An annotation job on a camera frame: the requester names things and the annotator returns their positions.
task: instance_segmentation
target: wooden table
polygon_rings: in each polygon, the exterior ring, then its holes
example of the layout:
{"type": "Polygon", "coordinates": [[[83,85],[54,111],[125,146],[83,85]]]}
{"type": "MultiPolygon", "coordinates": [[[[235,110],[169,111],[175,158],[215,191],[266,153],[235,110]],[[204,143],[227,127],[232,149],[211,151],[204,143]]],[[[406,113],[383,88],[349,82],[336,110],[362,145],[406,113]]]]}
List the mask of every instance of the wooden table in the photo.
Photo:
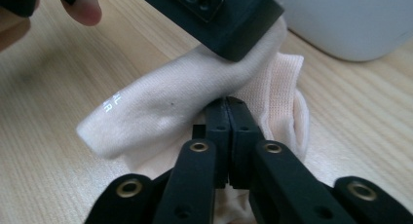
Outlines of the wooden table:
{"type": "MultiPolygon", "coordinates": [[[[42,0],[31,30],[0,54],[0,223],[81,223],[128,172],[93,155],[77,124],[108,96],[198,42],[142,0],[100,0],[85,27],[42,0]]],[[[311,111],[306,166],[332,185],[357,175],[413,211],[413,41],[380,59],[332,58],[289,33],[303,55],[298,87],[311,111]]]]}

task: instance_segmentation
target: human finger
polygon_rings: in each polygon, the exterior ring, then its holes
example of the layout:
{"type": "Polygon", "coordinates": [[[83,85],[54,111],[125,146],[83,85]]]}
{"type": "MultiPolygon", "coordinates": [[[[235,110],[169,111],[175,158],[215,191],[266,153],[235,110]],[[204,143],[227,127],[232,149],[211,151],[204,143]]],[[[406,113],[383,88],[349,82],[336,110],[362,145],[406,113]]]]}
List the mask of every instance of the human finger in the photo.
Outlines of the human finger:
{"type": "Polygon", "coordinates": [[[67,14],[86,26],[93,26],[100,22],[102,12],[97,0],[76,0],[73,5],[69,5],[64,0],[61,0],[61,3],[67,14]]]}

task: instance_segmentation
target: white sock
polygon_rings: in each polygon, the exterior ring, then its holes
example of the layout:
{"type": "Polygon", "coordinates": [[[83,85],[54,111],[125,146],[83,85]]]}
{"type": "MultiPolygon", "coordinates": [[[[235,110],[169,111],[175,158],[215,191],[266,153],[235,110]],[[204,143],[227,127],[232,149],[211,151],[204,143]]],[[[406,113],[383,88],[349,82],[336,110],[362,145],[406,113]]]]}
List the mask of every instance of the white sock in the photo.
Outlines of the white sock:
{"type": "MultiPolygon", "coordinates": [[[[309,118],[296,90],[303,58],[278,53],[285,35],[279,19],[240,62],[200,46],[115,93],[77,132],[98,156],[124,155],[132,172],[155,178],[173,167],[203,108],[233,95],[246,102],[267,139],[284,143],[303,159],[309,118]]],[[[245,191],[217,194],[214,223],[253,220],[245,191]]]]}

